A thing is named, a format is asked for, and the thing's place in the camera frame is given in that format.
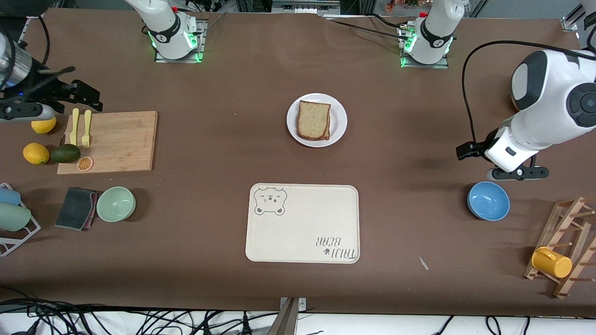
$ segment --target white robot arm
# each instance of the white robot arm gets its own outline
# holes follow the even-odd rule
[[[164,58],[180,59],[197,48],[197,19],[174,13],[166,0],[125,0],[141,16],[149,29],[155,49]]]
[[[594,57],[591,51],[574,51]],[[548,169],[523,163],[538,151],[596,128],[596,60],[540,50],[531,53],[511,77],[511,95],[519,110],[484,142],[457,148],[458,159],[482,156],[498,168],[489,179],[538,179]]]
[[[448,52],[464,11],[462,0],[434,0],[428,16],[414,21],[414,40],[405,51],[422,64],[440,61]]]

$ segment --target yellow knife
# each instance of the yellow knife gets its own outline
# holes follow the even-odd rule
[[[76,144],[76,141],[77,141],[76,131],[77,131],[78,127],[79,127],[79,109],[75,108],[75,109],[73,109],[73,130],[70,132],[70,143],[73,145],[77,145]]]

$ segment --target green bowl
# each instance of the green bowl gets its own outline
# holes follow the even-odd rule
[[[128,189],[120,186],[107,190],[97,201],[97,215],[106,222],[126,220],[135,208],[135,196]]]

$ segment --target lemon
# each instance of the lemon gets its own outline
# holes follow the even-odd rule
[[[49,120],[31,121],[31,128],[38,134],[47,134],[56,127],[56,117]]]
[[[23,157],[34,165],[44,165],[49,161],[49,151],[39,143],[30,143],[23,149]]]

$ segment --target black cable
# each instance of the black cable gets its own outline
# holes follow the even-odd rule
[[[229,321],[226,321],[226,322],[220,323],[220,324],[211,325],[211,326],[209,326],[209,329],[215,329],[215,328],[218,328],[218,327],[223,327],[223,326],[225,326],[225,325],[227,325],[227,324],[230,324],[230,323],[232,323],[232,322],[240,322],[240,323],[242,323],[242,319],[232,319],[232,320],[229,320]]]
[[[147,314],[145,314],[145,313],[143,313],[143,312],[126,311],[126,310],[124,310],[124,309],[118,309],[118,310],[120,310],[120,311],[122,311],[122,312],[130,313],[130,314],[140,314],[140,315],[145,315],[145,316],[147,316]],[[188,324],[186,324],[186,323],[184,323],[184,322],[180,322],[180,321],[178,321],[178,320],[174,321],[174,320],[172,320],[172,319],[168,319],[168,318],[162,318],[162,317],[158,317],[158,316],[153,316],[153,318],[157,318],[157,319],[160,319],[160,320],[162,320],[162,321],[172,321],[173,323],[177,323],[177,324],[180,324],[180,325],[183,325],[183,326],[189,327],[189,328],[194,328],[194,322],[193,322],[193,324],[192,324],[192,325],[188,325]]]
[[[58,328],[56,328],[56,326],[54,326],[51,321],[49,320],[50,316],[55,316],[58,317],[60,320],[62,320],[62,322],[64,323],[64,325],[66,326],[66,329],[70,329],[70,331],[72,332],[77,332],[78,330],[76,329],[76,326],[73,325],[72,323],[70,323],[60,312],[58,312],[56,309],[51,308],[49,306],[46,305],[40,305],[37,302],[31,300],[28,301],[26,299],[13,299],[13,300],[7,300],[4,302],[1,302],[0,305],[25,305],[25,306],[30,306],[30,307],[34,307],[33,311],[36,314],[36,316],[43,321],[45,324],[49,325],[50,328],[54,331],[56,331],[58,334],[61,334],[60,331],[58,330]]]
[[[201,322],[201,324],[199,324],[197,328],[193,329],[193,331],[191,331],[188,335],[195,335],[196,333],[198,333],[199,330],[201,330],[205,326],[207,322],[209,322],[209,320],[215,317],[215,315],[221,313],[223,313],[223,311],[215,311],[213,314],[209,315],[208,317],[205,317],[205,320],[203,320],[203,322]]]
[[[165,317],[166,315],[172,313],[173,311],[167,311],[164,314],[162,314],[162,317]],[[149,326],[147,326],[147,329],[145,329],[145,326],[147,325],[149,320],[145,320],[145,322],[143,323],[143,325],[141,325],[141,328],[139,328],[139,330],[136,332],[136,335],[144,335],[146,334],[146,331],[151,329],[151,327],[153,327],[154,324],[156,324],[157,322],[159,322],[159,319],[156,319],[155,321],[153,321],[153,323],[151,323]]]
[[[491,325],[488,323],[488,321],[489,321],[490,319],[493,319],[493,320],[495,320],[495,325],[496,325],[496,333],[495,333],[495,331],[494,331],[494,330],[491,328]],[[486,328],[488,328],[488,331],[490,331],[490,333],[491,333],[492,335],[501,335],[501,326],[499,326],[499,321],[497,321],[495,317],[493,317],[492,315],[491,315],[491,316],[488,316],[488,317],[486,317],[486,318],[485,318],[485,324],[486,324]]]
[[[468,66],[468,62],[470,61],[470,58],[472,57],[473,54],[475,54],[478,50],[480,50],[482,48],[486,48],[487,46],[497,45],[497,44],[514,44],[514,45],[533,46],[534,48],[542,48],[542,49],[548,49],[548,50],[552,50],[552,51],[562,52],[563,54],[568,55],[568,56],[585,58],[588,60],[596,60],[596,56],[593,56],[593,55],[585,55],[585,54],[581,54],[576,51],[559,48],[557,46],[533,43],[533,42],[502,40],[502,41],[488,42],[488,43],[484,43],[482,45],[477,46],[474,50],[472,50],[468,54],[468,57],[466,57],[465,62],[464,62],[464,67],[461,70],[461,90],[462,90],[462,93],[464,96],[465,109],[468,112],[468,118],[470,119],[470,132],[472,133],[472,141],[475,144],[477,143],[477,141],[476,141],[476,131],[474,130],[474,120],[472,118],[472,112],[470,111],[470,105],[468,103],[468,96],[465,93],[465,70],[466,70],[466,68]]]
[[[45,65],[45,63],[48,62],[48,57],[49,57],[49,32],[48,32],[48,26],[45,25],[45,21],[44,21],[43,17],[39,16],[39,22],[41,23],[41,26],[44,29],[44,34],[45,34],[45,55],[44,55],[44,60],[41,61],[41,63],[43,65]]]
[[[203,335],[211,335],[211,331],[209,330],[209,319],[207,319],[208,316],[209,311],[205,312],[205,317],[203,318]]]
[[[256,317],[248,318],[246,321],[251,321],[251,320],[254,320],[254,319],[258,319],[258,318],[269,317],[269,316],[271,316],[271,315],[277,315],[277,314],[279,314],[279,313],[267,313],[267,314],[262,314],[262,315],[258,315],[258,316],[256,316]],[[228,328],[228,329],[226,329],[226,330],[222,331],[220,334],[225,334],[225,333],[229,332],[230,330],[232,330],[232,329],[234,329],[234,328],[238,327],[239,325],[241,325],[241,324],[243,324],[243,323],[244,323],[244,321],[241,321],[241,322],[239,322],[239,323],[236,323],[236,324],[235,324],[235,325],[233,325],[232,327],[230,327],[230,328]]]
[[[451,322],[451,320],[453,319],[455,315],[451,315],[447,321],[445,321],[445,323],[443,324],[443,327],[441,327],[441,330],[439,330],[438,332],[436,332],[434,335],[441,335],[443,334],[443,332],[445,331],[445,328],[447,328],[447,325],[449,324],[449,322]]]
[[[104,324],[101,323],[100,319],[95,316],[95,313],[93,313],[93,311],[89,311],[89,313],[91,313],[91,316],[95,318],[95,320],[97,321],[97,323],[100,325],[100,327],[105,331],[106,334],[108,335],[112,335],[105,327]]]
[[[385,20],[384,17],[382,17],[381,15],[378,15],[376,13],[368,13],[368,14],[364,14],[364,15],[365,16],[374,16],[377,19],[381,20],[381,22],[383,22],[384,24],[386,24],[386,25],[388,25],[390,27],[394,27],[394,28],[399,28],[399,26],[401,26],[402,24],[408,23],[408,21],[402,22],[402,23],[397,23],[397,24],[396,23],[391,23],[391,22]]]
[[[526,326],[523,328],[523,335],[526,335],[528,327],[530,327],[531,317],[526,317]]]
[[[63,322],[64,324],[67,326],[67,330],[68,328],[71,328],[72,331],[77,332],[76,326],[74,326],[73,324],[69,323],[66,318],[64,316],[62,316],[57,310],[55,310],[54,308],[50,308],[49,306],[46,305],[40,305],[38,302],[42,302],[42,303],[48,303],[48,300],[43,300],[43,299],[35,299],[32,298],[30,296],[28,296],[26,293],[23,293],[20,290],[17,289],[13,289],[11,287],[6,287],[6,286],[0,286],[0,288],[5,289],[5,290],[9,290],[9,291],[13,291],[16,292],[22,296],[25,297],[25,299],[11,299],[11,300],[5,300],[3,302],[0,302],[0,305],[19,305],[19,303],[21,305],[25,305],[25,306],[30,306],[33,305],[33,307],[35,307],[34,311],[35,314],[46,324],[48,324],[51,329],[55,330],[56,332],[60,333],[58,331],[58,329],[51,323],[49,322],[49,317],[48,317],[48,321],[43,319],[43,315],[39,313],[39,310],[45,310],[45,311],[50,311],[50,313],[58,316]]]
[[[588,50],[590,50],[596,54],[596,48],[594,48],[594,46],[592,45],[592,37],[594,37],[595,31],[596,31],[596,26],[594,26],[594,28],[592,28],[592,31],[590,32],[590,34],[588,34]]]
[[[168,328],[178,328],[178,330],[180,331],[180,335],[184,335],[184,331],[182,331],[182,328],[180,328],[180,326],[178,326],[178,325],[161,325],[161,326],[153,329],[153,330],[159,329],[160,331],[158,331],[157,333],[153,333],[153,330],[152,330],[151,335],[158,335],[162,330],[168,329]]]
[[[374,29],[369,29],[369,28],[365,28],[365,27],[361,27],[361,26],[355,26],[355,25],[350,24],[350,23],[339,22],[339,21],[335,21],[335,20],[331,20],[331,22],[335,22],[337,24],[343,24],[344,26],[348,26],[348,27],[352,27],[352,28],[356,28],[356,29],[366,30],[367,32],[373,32],[373,33],[377,33],[377,34],[381,34],[381,35],[386,35],[386,36],[391,36],[391,37],[395,37],[395,38],[399,38],[399,39],[408,39],[406,36],[399,36],[399,35],[395,35],[395,34],[389,34],[389,33],[385,33],[385,32],[380,32],[380,31],[374,30]]]
[[[8,82],[11,76],[13,76],[14,70],[14,62],[17,59],[17,48],[14,46],[14,41],[8,34],[7,30],[4,26],[0,25],[0,30],[2,30],[2,34],[4,34],[4,38],[6,38],[7,43],[10,45],[10,55],[8,56],[8,68],[7,73],[4,75],[4,79],[0,83],[0,90],[3,89],[4,85]]]
[[[244,315],[242,316],[242,335],[253,335],[253,330],[250,329],[249,319],[246,316],[246,311],[244,311]]]
[[[177,317],[175,317],[174,319],[169,320],[165,325],[161,326],[161,327],[167,327],[170,326],[173,322],[176,322],[176,320],[178,320],[179,318],[183,317],[186,314],[190,314],[190,310],[189,311],[185,311],[183,313],[180,313]],[[157,322],[158,320],[155,320],[149,327],[147,327],[147,329],[141,333],[141,335],[145,335],[147,333],[147,331],[149,329],[151,329],[151,327]]]

